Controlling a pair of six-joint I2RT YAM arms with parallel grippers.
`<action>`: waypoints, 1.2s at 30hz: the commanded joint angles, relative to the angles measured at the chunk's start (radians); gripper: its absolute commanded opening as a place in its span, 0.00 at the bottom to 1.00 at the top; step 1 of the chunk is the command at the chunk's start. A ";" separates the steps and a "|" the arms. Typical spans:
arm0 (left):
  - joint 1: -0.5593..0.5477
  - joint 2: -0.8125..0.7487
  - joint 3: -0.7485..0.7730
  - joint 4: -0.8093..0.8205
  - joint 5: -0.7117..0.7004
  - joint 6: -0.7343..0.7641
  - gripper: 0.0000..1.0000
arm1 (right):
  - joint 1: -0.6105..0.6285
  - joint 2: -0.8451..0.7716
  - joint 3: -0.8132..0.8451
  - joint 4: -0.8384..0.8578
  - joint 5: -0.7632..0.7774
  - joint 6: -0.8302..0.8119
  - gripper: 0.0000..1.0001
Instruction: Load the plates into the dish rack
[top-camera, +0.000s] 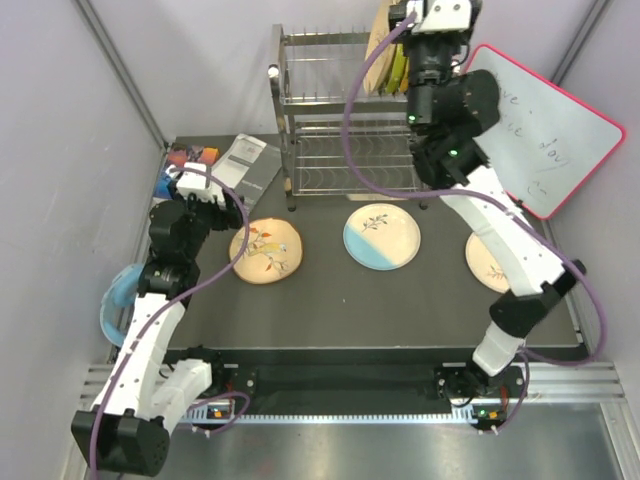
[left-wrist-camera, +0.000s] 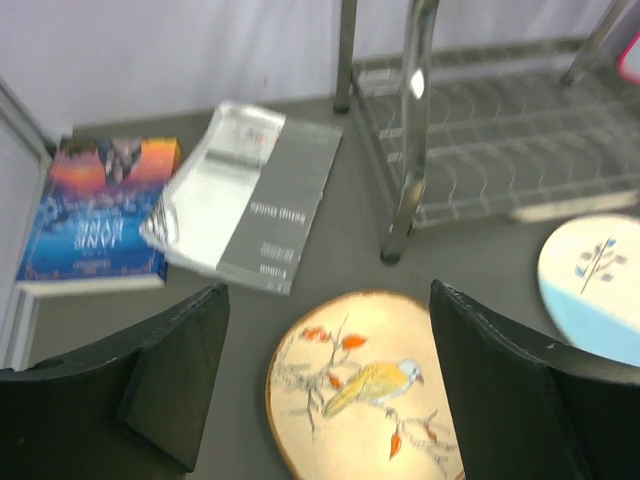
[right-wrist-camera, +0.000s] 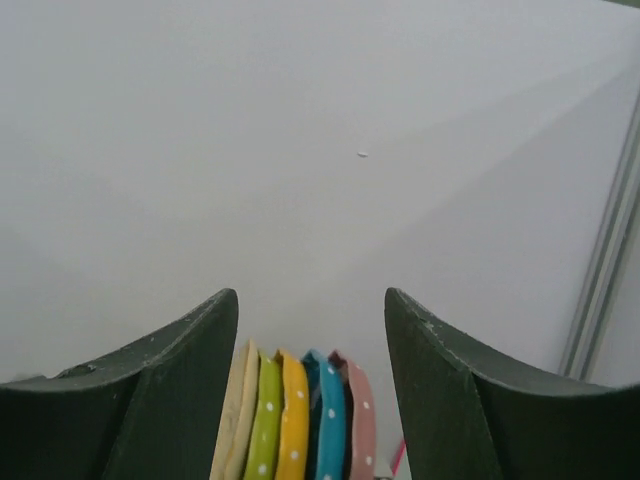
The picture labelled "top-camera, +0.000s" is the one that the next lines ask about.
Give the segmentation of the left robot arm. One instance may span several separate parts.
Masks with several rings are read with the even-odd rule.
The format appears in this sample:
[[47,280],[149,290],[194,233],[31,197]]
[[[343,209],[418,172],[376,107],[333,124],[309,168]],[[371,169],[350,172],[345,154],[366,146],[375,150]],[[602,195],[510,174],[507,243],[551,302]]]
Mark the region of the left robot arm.
[[150,213],[148,257],[140,274],[131,324],[104,387],[88,410],[75,413],[72,435],[92,478],[100,472],[157,475],[171,434],[196,398],[226,387],[225,370],[202,359],[178,361],[156,383],[168,343],[191,296],[204,288],[196,258],[209,233],[240,229],[248,215],[230,188],[212,197],[175,193]]

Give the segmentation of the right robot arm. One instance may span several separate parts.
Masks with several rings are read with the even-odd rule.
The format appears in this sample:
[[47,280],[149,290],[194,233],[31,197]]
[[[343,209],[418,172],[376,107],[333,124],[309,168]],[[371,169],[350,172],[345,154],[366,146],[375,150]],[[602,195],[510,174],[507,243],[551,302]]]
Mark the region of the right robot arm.
[[454,58],[469,44],[481,8],[479,1],[397,1],[387,18],[408,59],[406,122],[416,173],[441,192],[508,282],[489,308],[491,322],[462,375],[467,392],[487,396],[576,278],[530,235],[529,222],[476,141],[500,120],[499,85],[484,69],[457,73]]

